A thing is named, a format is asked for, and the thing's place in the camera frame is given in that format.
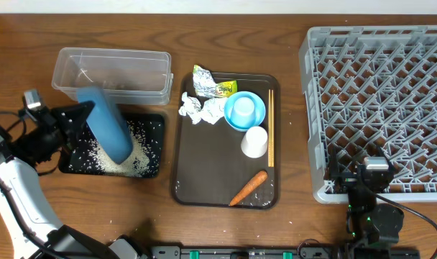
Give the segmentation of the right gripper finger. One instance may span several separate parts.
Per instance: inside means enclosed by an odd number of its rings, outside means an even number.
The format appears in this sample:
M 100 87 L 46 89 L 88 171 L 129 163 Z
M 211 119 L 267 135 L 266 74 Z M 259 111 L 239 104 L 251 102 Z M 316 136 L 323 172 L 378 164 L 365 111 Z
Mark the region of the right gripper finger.
M 330 175 L 338 175 L 339 174 L 339 162 L 337 158 L 336 148 L 332 145 L 328 149 L 329 154 L 329 163 L 328 163 L 328 172 Z
M 381 158 L 384 158 L 386 160 L 386 162 L 388 164 L 388 168 L 389 169 L 395 169 L 395 166 L 392 164 L 390 159 L 385 155 L 384 150 L 379 145 L 376 146 L 376 150 L 377 150 L 377 156 L 381 157 Z

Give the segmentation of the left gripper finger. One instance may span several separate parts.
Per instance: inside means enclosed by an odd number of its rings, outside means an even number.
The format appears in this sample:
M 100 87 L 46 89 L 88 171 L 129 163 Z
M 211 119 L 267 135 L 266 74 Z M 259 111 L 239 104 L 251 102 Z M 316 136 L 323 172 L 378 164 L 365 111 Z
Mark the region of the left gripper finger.
M 78 146 L 76 137 L 69 137 L 62 146 L 62 156 L 69 158 Z
M 54 108 L 52 114 L 58 121 L 59 128 L 66 135 L 79 135 L 83 131 L 94 106 L 93 101 L 84 101 L 72 106 Z

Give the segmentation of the dark blue plate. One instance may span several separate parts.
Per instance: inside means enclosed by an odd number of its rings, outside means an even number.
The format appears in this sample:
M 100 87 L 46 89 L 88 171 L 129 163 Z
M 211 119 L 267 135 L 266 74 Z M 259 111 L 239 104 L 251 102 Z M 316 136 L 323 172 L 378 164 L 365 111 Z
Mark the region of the dark blue plate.
M 91 101 L 94 107 L 87 124 L 103 151 L 116 163 L 123 163 L 132 153 L 132 137 L 127 121 L 113 99 L 97 86 L 80 88 L 76 92 L 80 104 Z

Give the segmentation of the white tissue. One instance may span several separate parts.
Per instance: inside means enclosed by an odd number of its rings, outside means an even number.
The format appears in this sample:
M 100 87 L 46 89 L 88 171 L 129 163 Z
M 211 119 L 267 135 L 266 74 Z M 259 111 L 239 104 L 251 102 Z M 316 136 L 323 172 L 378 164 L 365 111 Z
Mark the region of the white tissue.
M 224 107 L 228 99 L 212 98 L 201 104 L 197 98 L 188 96 L 188 93 L 184 92 L 181 101 L 183 105 L 178 110 L 179 115 L 189 116 L 193 124 L 200 121 L 215 124 L 220 118 L 224 117 Z

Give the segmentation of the yellow green snack wrapper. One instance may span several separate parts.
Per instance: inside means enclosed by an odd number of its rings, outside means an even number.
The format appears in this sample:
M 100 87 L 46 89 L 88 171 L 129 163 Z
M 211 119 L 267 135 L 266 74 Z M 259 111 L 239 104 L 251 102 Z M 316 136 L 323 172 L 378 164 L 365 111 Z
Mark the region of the yellow green snack wrapper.
M 206 98 L 230 97 L 237 92 L 236 81 L 216 83 L 211 72 L 199 65 L 193 66 L 193 87 L 197 96 Z

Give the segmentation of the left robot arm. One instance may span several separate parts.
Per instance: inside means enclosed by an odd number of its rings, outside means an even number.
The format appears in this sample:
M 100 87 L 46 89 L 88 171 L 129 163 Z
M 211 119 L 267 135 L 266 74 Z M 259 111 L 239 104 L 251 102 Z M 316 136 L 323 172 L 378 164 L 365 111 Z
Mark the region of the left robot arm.
M 15 115 L 24 124 L 37 125 L 16 140 L 0 125 L 0 215 L 11 236 L 17 258 L 149 258 L 128 236 L 105 245 L 64 225 L 40 187 L 36 165 L 51 159 L 60 149 L 78 143 L 94 104 L 48 109 L 25 106 Z

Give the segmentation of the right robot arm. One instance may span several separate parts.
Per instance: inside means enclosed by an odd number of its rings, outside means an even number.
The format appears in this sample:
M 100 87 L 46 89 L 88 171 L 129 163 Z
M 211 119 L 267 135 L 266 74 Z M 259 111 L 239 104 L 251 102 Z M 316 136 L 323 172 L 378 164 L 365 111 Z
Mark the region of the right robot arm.
M 399 241 L 402 209 L 377 202 L 377 194 L 389 186 L 396 168 L 382 148 L 377 152 L 355 163 L 353 171 L 342 172 L 336 149 L 328 149 L 328 174 L 336 188 L 347 194 L 346 231 L 352 235 L 336 249 L 334 258 L 390 258 L 391 246 Z

